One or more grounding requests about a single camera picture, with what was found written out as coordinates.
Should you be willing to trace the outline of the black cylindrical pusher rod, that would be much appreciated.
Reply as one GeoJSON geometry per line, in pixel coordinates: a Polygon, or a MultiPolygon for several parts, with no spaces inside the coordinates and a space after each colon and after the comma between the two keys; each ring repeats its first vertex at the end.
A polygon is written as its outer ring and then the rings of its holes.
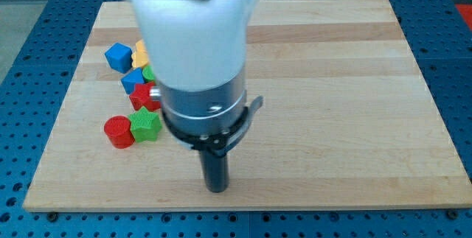
{"type": "Polygon", "coordinates": [[[227,154],[219,156],[210,151],[200,151],[199,158],[206,187],[214,193],[223,192],[229,185],[227,154]]]}

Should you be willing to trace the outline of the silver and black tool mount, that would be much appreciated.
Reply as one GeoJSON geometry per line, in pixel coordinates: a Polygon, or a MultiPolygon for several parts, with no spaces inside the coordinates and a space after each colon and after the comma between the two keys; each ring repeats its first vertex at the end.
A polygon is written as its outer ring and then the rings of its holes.
{"type": "Polygon", "coordinates": [[[185,147],[225,156],[245,136],[263,97],[247,105],[245,69],[220,85],[200,91],[171,88],[163,83],[150,90],[161,104],[167,129],[185,147]]]}

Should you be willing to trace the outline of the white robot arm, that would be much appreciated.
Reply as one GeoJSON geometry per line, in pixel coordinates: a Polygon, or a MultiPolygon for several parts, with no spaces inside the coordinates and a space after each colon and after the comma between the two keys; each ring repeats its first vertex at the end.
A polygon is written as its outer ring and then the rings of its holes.
{"type": "Polygon", "coordinates": [[[150,96],[167,129],[198,151],[206,187],[229,185],[228,152],[263,98],[247,101],[246,33],[259,0],[125,0],[156,78],[150,96]]]}

